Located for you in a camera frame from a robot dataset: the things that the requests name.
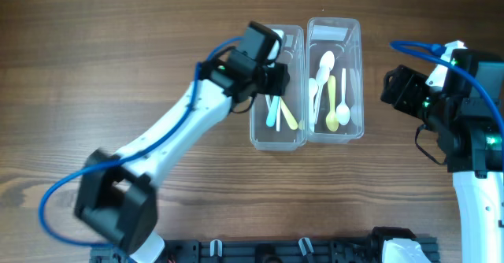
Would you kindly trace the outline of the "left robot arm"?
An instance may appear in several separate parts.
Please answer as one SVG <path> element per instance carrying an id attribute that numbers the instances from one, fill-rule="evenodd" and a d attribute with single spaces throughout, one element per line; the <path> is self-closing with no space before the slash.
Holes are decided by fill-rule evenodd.
<path id="1" fill-rule="evenodd" d="M 165 241 L 157 192 L 184 154 L 234 108 L 258 94 L 284 94 L 290 76 L 277 58 L 284 35 L 250 22 L 243 37 L 218 46 L 196 66 L 184 96 L 140 137 L 82 170 L 75 216 L 134 262 L 155 262 Z"/>

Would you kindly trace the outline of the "white spoon bowl down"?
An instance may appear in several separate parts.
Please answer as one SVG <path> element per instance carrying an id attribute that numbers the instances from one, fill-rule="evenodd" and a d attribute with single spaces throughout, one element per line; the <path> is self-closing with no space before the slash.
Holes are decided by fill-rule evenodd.
<path id="1" fill-rule="evenodd" d="M 346 91 L 347 91 L 347 70 L 342 69 L 341 72 L 341 101 L 336 107 L 336 117 L 341 125 L 345 126 L 350 121 L 350 108 L 346 104 Z"/>

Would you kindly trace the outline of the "white spoon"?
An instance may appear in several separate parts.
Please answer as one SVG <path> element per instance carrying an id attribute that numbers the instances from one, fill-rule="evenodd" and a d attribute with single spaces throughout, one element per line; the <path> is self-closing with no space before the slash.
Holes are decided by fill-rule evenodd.
<path id="1" fill-rule="evenodd" d="M 321 66 L 317 71 L 316 81 L 317 81 L 317 94 L 314 103 L 314 116 L 315 122 L 318 121 L 318 114 L 320 111 L 321 94 L 323 91 L 323 86 L 327 83 L 330 76 L 330 69 L 328 66 Z"/>
<path id="2" fill-rule="evenodd" d="M 309 129 L 313 132 L 315 129 L 316 109 L 315 101 L 318 92 L 318 84 L 315 78 L 309 78 Z"/>
<path id="3" fill-rule="evenodd" d="M 322 57 L 321 57 L 321 60 L 320 60 L 320 63 L 319 63 L 319 68 L 321 66 L 328 66 L 330 71 L 332 71 L 332 69 L 334 68 L 334 64 L 335 64 L 335 56 L 334 54 L 329 50 L 329 51 L 326 51 Z"/>

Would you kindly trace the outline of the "white long plastic fork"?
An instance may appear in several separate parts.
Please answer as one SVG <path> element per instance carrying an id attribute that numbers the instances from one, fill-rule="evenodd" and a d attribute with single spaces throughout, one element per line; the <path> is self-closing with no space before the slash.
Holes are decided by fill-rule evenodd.
<path id="1" fill-rule="evenodd" d="M 281 105 L 280 105 L 281 98 L 279 98 L 278 105 L 277 105 L 277 111 L 276 111 L 276 131 L 280 132 L 280 127 L 281 127 Z"/>

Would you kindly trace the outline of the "small white plastic fork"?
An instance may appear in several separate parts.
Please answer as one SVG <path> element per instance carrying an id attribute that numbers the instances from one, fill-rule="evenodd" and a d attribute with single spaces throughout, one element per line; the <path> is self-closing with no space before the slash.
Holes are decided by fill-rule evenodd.
<path id="1" fill-rule="evenodd" d="M 272 99 L 271 99 L 270 95 L 265 94 L 265 100 L 266 100 L 266 104 L 267 104 L 268 113 L 270 113 L 271 106 L 272 106 Z"/>

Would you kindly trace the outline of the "yellow plastic spoon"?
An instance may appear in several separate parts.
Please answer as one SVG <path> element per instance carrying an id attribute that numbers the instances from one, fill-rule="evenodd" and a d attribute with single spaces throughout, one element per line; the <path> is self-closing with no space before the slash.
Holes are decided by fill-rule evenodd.
<path id="1" fill-rule="evenodd" d="M 336 132 L 339 127 L 339 121 L 336 117 L 335 112 L 336 79 L 334 76 L 329 76 L 327 86 L 328 86 L 329 111 L 325 121 L 328 130 L 330 132 Z"/>

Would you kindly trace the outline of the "clear plastic container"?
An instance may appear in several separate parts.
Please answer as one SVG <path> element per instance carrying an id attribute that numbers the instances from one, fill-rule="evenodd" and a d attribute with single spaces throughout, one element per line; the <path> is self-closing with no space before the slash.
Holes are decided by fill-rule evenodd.
<path id="1" fill-rule="evenodd" d="M 307 26 L 308 140 L 348 143 L 364 135 L 361 26 L 314 17 Z"/>
<path id="2" fill-rule="evenodd" d="M 292 151 L 306 142 L 307 86 L 305 36 L 296 25 L 270 24 L 282 38 L 282 50 L 277 58 L 287 66 L 290 82 L 280 98 L 276 121 L 267 125 L 274 97 L 260 94 L 250 110 L 250 141 L 258 150 Z"/>

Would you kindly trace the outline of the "light blue plastic fork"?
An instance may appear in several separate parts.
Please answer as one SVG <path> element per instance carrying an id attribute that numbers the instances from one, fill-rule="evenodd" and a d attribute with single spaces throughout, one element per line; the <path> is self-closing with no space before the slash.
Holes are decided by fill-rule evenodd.
<path id="1" fill-rule="evenodd" d="M 276 111 L 277 111 L 279 96 L 272 96 L 271 99 L 272 99 L 271 110 L 270 110 L 270 113 L 268 113 L 268 115 L 266 117 L 266 125 L 270 128 L 273 127 L 276 123 Z"/>

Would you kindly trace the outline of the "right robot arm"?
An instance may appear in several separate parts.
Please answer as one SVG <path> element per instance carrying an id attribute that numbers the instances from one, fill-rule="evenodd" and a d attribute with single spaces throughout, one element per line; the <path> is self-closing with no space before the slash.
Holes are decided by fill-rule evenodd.
<path id="1" fill-rule="evenodd" d="M 440 86 L 404 65 L 387 72 L 382 102 L 422 120 L 438 135 L 453 176 L 464 262 L 503 260 L 503 169 L 498 122 L 477 89 L 454 69 Z"/>

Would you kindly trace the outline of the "cream yellow plastic fork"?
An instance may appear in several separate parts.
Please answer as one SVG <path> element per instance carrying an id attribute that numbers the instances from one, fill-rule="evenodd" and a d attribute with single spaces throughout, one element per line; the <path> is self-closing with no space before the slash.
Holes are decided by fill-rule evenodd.
<path id="1" fill-rule="evenodd" d="M 281 112 L 283 113 L 283 116 L 287 122 L 287 126 L 292 130 L 295 131 L 298 129 L 298 122 L 291 113 L 291 111 L 288 109 L 286 103 L 283 101 L 283 99 L 280 99 L 280 108 Z"/>

